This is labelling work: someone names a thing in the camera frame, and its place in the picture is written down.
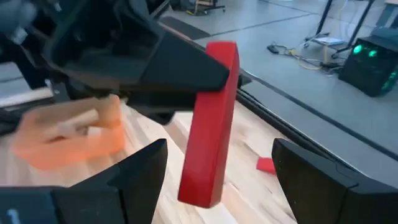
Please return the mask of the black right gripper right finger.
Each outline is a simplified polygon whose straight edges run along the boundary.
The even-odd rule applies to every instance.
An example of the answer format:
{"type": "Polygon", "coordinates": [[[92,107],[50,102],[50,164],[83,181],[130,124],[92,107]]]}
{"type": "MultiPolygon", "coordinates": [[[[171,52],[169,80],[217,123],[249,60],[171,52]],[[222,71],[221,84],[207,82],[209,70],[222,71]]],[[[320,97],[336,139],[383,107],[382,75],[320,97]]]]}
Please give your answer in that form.
{"type": "Polygon", "coordinates": [[[272,160],[298,224],[398,224],[397,188],[281,138],[272,160]]]}

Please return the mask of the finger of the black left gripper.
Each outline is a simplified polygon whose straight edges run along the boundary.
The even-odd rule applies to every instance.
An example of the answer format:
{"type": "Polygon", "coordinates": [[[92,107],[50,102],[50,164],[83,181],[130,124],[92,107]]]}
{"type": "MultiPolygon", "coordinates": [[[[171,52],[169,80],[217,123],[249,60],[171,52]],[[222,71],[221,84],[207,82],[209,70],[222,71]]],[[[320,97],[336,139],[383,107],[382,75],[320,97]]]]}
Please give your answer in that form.
{"type": "Polygon", "coordinates": [[[195,93],[133,92],[126,104],[139,114],[159,124],[169,124],[177,111],[192,111],[195,93]]]}
{"type": "Polygon", "coordinates": [[[180,37],[165,33],[141,76],[141,84],[172,91],[218,91],[229,70],[180,37]]]}

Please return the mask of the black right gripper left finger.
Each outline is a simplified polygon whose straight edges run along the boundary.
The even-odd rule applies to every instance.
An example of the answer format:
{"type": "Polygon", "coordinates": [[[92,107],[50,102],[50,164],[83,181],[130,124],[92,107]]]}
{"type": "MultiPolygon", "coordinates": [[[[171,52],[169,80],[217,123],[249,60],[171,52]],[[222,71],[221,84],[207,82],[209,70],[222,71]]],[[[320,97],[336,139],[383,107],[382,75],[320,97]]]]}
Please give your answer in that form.
{"type": "Polygon", "coordinates": [[[158,139],[71,187],[0,187],[0,224],[151,224],[167,157],[158,139]]]}

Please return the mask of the long red wooden block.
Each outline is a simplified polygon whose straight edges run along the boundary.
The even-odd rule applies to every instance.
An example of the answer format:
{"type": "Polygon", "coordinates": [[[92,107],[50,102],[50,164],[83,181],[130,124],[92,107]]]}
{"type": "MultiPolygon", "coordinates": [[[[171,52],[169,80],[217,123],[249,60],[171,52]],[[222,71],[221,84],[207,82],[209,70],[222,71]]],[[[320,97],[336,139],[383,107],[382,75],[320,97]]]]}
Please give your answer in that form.
{"type": "Polygon", "coordinates": [[[221,201],[234,102],[239,80],[235,42],[210,42],[206,54],[227,68],[228,79],[217,92],[197,94],[185,152],[178,201],[211,208],[221,201]]]}

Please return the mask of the orange translucent plastic bin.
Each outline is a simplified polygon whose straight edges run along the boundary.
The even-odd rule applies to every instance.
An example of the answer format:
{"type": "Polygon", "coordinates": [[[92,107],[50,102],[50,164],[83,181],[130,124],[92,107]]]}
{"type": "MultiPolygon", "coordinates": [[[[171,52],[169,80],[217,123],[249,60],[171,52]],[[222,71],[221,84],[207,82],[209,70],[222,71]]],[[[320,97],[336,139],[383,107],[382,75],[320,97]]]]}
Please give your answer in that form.
{"type": "Polygon", "coordinates": [[[52,170],[118,152],[124,146],[121,100],[116,95],[109,95],[29,110],[19,123],[11,149],[33,167],[52,170]],[[52,125],[92,109],[99,113],[99,120],[79,129],[79,135],[52,140],[45,138],[44,131],[52,125]]]}

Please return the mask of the black computer tower green lights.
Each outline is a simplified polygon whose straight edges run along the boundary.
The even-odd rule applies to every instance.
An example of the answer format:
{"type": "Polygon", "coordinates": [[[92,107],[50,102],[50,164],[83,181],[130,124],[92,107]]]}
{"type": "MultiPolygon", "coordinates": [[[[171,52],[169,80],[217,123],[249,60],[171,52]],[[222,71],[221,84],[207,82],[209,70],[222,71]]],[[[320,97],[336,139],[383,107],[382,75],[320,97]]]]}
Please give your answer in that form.
{"type": "Polygon", "coordinates": [[[358,38],[338,78],[370,97],[386,95],[398,84],[398,40],[358,38]]]}

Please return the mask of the white flat panel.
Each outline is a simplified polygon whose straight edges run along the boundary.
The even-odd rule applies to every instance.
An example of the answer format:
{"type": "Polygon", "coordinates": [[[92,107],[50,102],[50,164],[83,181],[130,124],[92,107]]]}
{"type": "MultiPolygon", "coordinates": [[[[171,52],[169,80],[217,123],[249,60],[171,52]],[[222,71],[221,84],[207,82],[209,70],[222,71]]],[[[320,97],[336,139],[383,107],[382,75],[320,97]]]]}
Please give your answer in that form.
{"type": "Polygon", "coordinates": [[[326,45],[326,46],[332,46],[332,45],[341,45],[344,44],[345,41],[341,39],[336,39],[332,37],[317,37],[312,40],[315,43],[321,44],[321,45],[326,45]]]}

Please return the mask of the black pole stand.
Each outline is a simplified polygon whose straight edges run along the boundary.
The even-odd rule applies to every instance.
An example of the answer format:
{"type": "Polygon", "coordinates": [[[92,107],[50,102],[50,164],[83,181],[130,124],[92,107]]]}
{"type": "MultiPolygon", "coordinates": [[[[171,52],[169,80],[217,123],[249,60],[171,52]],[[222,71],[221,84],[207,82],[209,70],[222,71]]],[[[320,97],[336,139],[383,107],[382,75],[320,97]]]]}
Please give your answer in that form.
{"type": "Polygon", "coordinates": [[[356,38],[358,36],[359,31],[361,30],[362,26],[364,25],[364,22],[368,16],[368,13],[370,12],[373,4],[376,1],[377,0],[327,0],[326,6],[322,12],[321,19],[319,20],[316,32],[314,35],[307,36],[306,38],[304,38],[303,48],[306,49],[310,45],[310,43],[316,43],[319,46],[323,47],[324,55],[327,55],[328,50],[331,49],[331,50],[334,50],[335,52],[333,54],[331,54],[330,57],[332,59],[338,58],[342,52],[345,52],[352,48],[354,41],[356,40],[356,38]],[[335,1],[342,1],[340,8],[336,11],[336,15],[337,15],[336,18],[329,16],[329,11],[333,7],[333,4],[335,1]],[[322,39],[322,38],[331,39],[332,38],[331,34],[334,33],[334,31],[336,31],[336,30],[340,31],[340,27],[341,27],[340,22],[343,22],[343,20],[341,19],[341,14],[344,11],[348,1],[353,1],[353,2],[365,1],[365,2],[367,2],[366,6],[362,10],[362,14],[359,17],[359,20],[357,21],[355,28],[351,32],[349,39],[347,41],[341,39],[336,44],[328,44],[326,42],[319,41],[319,39],[322,39]],[[322,30],[323,30],[325,21],[328,18],[334,19],[335,22],[333,23],[333,27],[332,27],[331,31],[323,32],[322,30]]]}

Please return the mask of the black aluminium table frame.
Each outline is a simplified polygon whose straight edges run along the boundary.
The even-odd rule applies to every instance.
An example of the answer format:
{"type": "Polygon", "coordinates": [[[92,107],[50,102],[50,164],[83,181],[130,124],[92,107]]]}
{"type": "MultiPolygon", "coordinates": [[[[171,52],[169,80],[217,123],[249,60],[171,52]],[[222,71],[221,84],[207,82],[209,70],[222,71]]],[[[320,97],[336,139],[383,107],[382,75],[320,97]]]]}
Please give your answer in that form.
{"type": "Polygon", "coordinates": [[[326,148],[319,145],[315,141],[311,140],[309,137],[301,133],[299,130],[295,129],[288,122],[284,121],[282,118],[275,115],[269,109],[267,109],[262,103],[255,99],[248,92],[238,89],[236,99],[247,109],[252,111],[258,117],[263,119],[265,122],[270,124],[273,128],[278,130],[278,132],[282,133],[288,139],[292,140],[296,145],[314,152],[319,156],[325,157],[327,159],[332,160],[333,162],[337,162],[347,169],[354,170],[350,165],[346,162],[343,162],[341,159],[334,156],[331,152],[327,151],[326,148]]]}

